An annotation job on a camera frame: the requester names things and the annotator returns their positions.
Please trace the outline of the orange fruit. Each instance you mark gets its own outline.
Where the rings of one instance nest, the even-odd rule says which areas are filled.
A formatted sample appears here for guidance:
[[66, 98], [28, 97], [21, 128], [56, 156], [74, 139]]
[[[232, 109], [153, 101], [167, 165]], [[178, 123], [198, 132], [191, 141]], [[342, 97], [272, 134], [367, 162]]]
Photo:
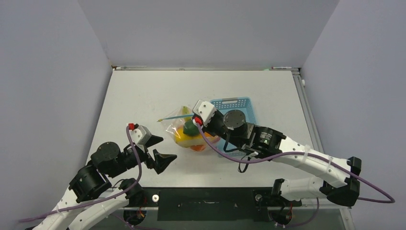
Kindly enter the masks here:
[[193, 150], [193, 151], [196, 151], [196, 152], [204, 151], [205, 148], [206, 148], [205, 145], [193, 145], [193, 146], [190, 146], [190, 149]]

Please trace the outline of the blue plastic basket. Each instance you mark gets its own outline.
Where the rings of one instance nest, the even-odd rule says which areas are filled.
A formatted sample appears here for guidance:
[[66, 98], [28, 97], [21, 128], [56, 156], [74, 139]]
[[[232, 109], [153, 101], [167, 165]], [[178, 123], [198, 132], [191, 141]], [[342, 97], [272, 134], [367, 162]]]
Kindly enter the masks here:
[[[228, 111], [231, 110], [240, 110], [244, 113], [246, 117], [246, 121], [248, 123], [256, 123], [256, 116], [253, 110], [253, 106], [251, 103], [251, 99], [249, 97], [237, 97], [237, 98], [225, 98], [225, 99], [213, 99], [210, 101], [218, 111], [222, 114], [226, 114]], [[231, 156], [233, 158], [238, 158], [244, 156], [243, 152], [240, 151], [233, 151], [233, 152], [224, 152], [223, 147], [225, 145], [225, 140], [220, 139], [216, 143], [216, 147], [221, 150], [224, 154]]]

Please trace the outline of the green avocado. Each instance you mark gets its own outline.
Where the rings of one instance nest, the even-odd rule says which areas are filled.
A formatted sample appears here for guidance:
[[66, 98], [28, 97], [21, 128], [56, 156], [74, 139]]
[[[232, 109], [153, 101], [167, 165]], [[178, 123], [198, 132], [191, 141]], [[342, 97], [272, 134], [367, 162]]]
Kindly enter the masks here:
[[195, 137], [199, 135], [199, 130], [197, 126], [194, 124], [193, 120], [188, 120], [183, 125], [183, 134], [189, 137]]

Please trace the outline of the clear zip top bag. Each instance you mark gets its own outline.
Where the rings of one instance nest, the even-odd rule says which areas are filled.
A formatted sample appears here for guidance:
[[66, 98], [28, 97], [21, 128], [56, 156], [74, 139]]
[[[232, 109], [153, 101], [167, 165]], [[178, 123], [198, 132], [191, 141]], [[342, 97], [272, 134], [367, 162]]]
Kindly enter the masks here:
[[203, 152], [208, 144], [192, 120], [192, 109], [180, 106], [167, 116], [158, 119], [163, 129], [178, 146], [195, 152]]

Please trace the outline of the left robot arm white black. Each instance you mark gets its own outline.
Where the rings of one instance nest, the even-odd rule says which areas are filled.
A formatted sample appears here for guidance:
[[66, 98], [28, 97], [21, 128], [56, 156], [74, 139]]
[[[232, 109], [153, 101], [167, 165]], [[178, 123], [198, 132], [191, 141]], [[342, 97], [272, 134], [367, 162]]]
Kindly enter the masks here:
[[[155, 135], [129, 138], [129, 145], [120, 149], [114, 142], [105, 142], [91, 155], [89, 162], [78, 170], [54, 209], [39, 216], [41, 223], [35, 230], [88, 230], [103, 218], [127, 205], [137, 206], [144, 201], [144, 190], [139, 184], [142, 164], [157, 174], [172, 163], [177, 155], [161, 154], [148, 147], [163, 141]], [[112, 187], [111, 178], [138, 167], [136, 178], [120, 179], [108, 197], [100, 196]]]

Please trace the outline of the yellow banana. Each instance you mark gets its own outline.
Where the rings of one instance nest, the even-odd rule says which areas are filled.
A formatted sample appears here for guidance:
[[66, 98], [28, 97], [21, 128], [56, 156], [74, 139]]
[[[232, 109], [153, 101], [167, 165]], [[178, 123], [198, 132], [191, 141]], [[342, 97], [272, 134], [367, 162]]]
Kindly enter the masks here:
[[182, 115], [189, 115], [190, 114], [189, 108], [186, 107], [186, 106], [183, 106], [182, 109], [181, 109], [181, 114]]

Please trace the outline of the yellow lemon top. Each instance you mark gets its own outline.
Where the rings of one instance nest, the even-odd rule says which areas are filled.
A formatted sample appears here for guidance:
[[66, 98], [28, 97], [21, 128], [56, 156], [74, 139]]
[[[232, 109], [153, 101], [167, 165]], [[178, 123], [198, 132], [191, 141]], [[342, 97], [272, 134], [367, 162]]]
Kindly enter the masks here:
[[175, 143], [183, 148], [189, 148], [193, 145], [206, 145], [206, 142], [203, 140], [201, 134], [195, 137], [189, 137], [183, 134], [183, 126], [179, 126], [176, 130], [174, 136]]

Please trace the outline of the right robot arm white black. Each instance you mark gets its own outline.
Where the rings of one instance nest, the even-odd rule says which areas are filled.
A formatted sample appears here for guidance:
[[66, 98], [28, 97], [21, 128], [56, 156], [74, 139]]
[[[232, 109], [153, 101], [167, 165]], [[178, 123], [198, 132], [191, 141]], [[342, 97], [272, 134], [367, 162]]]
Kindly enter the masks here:
[[277, 205], [303, 198], [326, 198], [345, 207], [355, 205], [360, 195], [361, 160], [341, 159], [302, 145], [275, 129], [248, 123], [245, 115], [232, 110], [224, 115], [215, 108], [199, 110], [193, 124], [202, 133], [218, 136], [233, 149], [210, 146], [220, 155], [238, 163], [274, 161], [312, 175], [298, 180], [276, 179], [271, 200]]

